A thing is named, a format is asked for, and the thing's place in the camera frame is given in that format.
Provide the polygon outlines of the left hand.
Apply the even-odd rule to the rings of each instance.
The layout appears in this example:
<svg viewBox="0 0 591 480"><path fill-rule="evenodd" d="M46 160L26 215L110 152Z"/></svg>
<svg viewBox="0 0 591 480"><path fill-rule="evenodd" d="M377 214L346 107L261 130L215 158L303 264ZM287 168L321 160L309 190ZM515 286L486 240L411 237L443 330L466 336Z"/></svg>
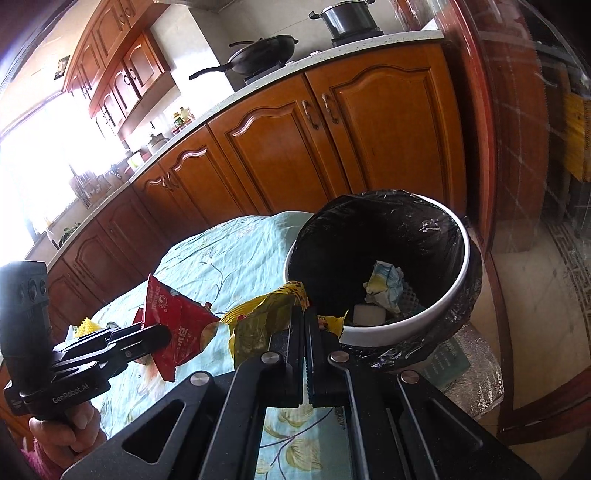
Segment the left hand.
<svg viewBox="0 0 591 480"><path fill-rule="evenodd" d="M66 421L29 419L29 428L45 455L67 469L106 441L99 411L89 402L65 412Z"/></svg>

